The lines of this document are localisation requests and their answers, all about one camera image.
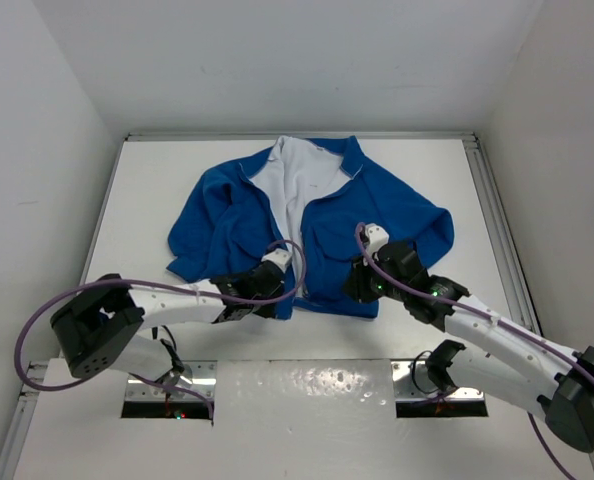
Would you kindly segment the blue fleece zip jacket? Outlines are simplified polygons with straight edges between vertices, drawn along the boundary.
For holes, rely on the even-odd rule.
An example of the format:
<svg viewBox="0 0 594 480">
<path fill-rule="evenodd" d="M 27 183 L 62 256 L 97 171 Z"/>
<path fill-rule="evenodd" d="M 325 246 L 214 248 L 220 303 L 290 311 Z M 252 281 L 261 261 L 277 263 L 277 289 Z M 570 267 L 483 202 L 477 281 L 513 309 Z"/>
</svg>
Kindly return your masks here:
<svg viewBox="0 0 594 480">
<path fill-rule="evenodd" d="M 299 293 L 276 306 L 372 319 L 377 303 L 359 304 L 342 291 L 360 252 L 358 223 L 375 223 L 392 238 L 412 240 L 431 267 L 452 248 L 451 214 L 371 160 L 356 137 L 280 137 L 254 155 L 205 171 L 174 223 L 168 269 L 188 283 L 247 271 L 269 244 L 299 244 L 286 286 Z"/>
</svg>

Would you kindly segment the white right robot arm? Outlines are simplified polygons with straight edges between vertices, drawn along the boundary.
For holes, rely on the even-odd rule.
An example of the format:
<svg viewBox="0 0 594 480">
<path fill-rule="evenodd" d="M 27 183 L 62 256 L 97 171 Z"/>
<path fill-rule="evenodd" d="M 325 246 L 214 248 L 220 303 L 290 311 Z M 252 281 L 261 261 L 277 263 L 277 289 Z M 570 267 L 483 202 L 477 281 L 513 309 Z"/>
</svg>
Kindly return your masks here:
<svg viewBox="0 0 594 480">
<path fill-rule="evenodd" d="M 448 334 L 424 361 L 441 393 L 475 388 L 525 410 L 573 449 L 594 452 L 594 347 L 575 350 L 515 324 L 468 289 L 422 265 L 415 245 L 375 224 L 356 234 L 359 256 L 345 293 L 359 303 L 389 298 Z"/>
</svg>

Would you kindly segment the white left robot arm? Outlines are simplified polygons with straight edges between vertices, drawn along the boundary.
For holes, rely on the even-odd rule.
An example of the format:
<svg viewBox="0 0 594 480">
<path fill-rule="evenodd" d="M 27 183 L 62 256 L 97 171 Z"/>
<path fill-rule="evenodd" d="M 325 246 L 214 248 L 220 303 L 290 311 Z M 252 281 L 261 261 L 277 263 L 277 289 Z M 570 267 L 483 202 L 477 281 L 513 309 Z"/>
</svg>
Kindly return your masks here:
<svg viewBox="0 0 594 480">
<path fill-rule="evenodd" d="M 111 368 L 161 382 L 181 375 L 181 359 L 171 343 L 142 337 L 140 331 L 239 321 L 258 312 L 272 316 L 272 300 L 285 292 L 285 273 L 265 260 L 244 273 L 183 285 L 188 294 L 129 287 L 119 282 L 120 275 L 108 274 L 55 312 L 50 324 L 72 377 L 88 380 Z"/>
</svg>

